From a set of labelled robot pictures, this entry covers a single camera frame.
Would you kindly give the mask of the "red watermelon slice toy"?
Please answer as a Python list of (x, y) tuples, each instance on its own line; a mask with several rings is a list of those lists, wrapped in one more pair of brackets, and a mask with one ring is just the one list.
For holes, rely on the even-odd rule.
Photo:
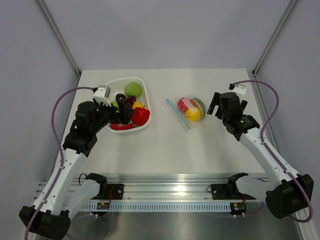
[(190, 98), (189, 100), (194, 107), (197, 107), (200, 110), (201, 112), (200, 118), (203, 119), (206, 116), (205, 104), (199, 98), (196, 98), (196, 97)]

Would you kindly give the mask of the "yellow lemon toy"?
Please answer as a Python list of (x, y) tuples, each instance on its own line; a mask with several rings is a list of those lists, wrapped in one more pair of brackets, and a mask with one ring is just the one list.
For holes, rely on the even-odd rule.
[(190, 109), (187, 109), (185, 112), (185, 116), (190, 122), (197, 122), (201, 119), (202, 113), (201, 110), (196, 107), (195, 112), (192, 112)]

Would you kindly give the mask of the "clear zip bag blue zipper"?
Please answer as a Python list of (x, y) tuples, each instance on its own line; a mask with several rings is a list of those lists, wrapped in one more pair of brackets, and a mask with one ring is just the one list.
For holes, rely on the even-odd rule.
[(197, 97), (167, 98), (165, 101), (188, 130), (202, 121), (207, 113), (205, 104)]

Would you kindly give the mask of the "red apple toy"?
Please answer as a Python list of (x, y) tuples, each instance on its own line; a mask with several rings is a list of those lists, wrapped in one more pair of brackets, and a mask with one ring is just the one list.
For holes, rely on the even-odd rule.
[(182, 97), (178, 102), (177, 102), (177, 107), (178, 109), (182, 112), (185, 113), (189, 108), (192, 108), (193, 105), (190, 102), (189, 98), (187, 97)]

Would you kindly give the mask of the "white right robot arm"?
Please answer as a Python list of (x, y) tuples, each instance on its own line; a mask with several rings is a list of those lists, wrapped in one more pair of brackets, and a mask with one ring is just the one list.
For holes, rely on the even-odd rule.
[(305, 208), (311, 220), (311, 198), (314, 181), (309, 174), (301, 175), (275, 150), (264, 136), (262, 128), (251, 115), (244, 114), (247, 101), (234, 92), (215, 92), (207, 114), (222, 121), (228, 133), (254, 156), (268, 177), (268, 181), (255, 179), (246, 172), (230, 176), (221, 189), (224, 196), (242, 200), (244, 196), (266, 204), (277, 219), (290, 216)]

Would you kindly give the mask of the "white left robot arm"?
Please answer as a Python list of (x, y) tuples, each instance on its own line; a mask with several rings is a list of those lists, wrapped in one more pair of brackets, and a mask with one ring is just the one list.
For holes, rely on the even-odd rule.
[(74, 175), (87, 160), (97, 142), (97, 133), (109, 123), (118, 123), (116, 108), (109, 96), (96, 89), (92, 101), (78, 105), (70, 131), (60, 144), (60, 164), (49, 178), (45, 188), (31, 206), (23, 206), (19, 217), (29, 233), (52, 240), (67, 235), (72, 218), (93, 198), (111, 201), (115, 196), (105, 176), (88, 174), (77, 190), (68, 195)]

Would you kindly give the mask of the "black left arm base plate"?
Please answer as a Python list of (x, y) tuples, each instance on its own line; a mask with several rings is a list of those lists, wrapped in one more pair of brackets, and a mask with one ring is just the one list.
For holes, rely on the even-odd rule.
[(98, 199), (101, 200), (122, 200), (124, 195), (124, 185), (120, 183), (107, 183), (100, 187)]

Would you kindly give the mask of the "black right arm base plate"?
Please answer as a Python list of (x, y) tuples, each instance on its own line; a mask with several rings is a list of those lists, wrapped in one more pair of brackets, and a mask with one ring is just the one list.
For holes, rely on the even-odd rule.
[(206, 191), (211, 194), (213, 200), (255, 200), (254, 197), (242, 194), (231, 193), (226, 183), (214, 183), (206, 187)]

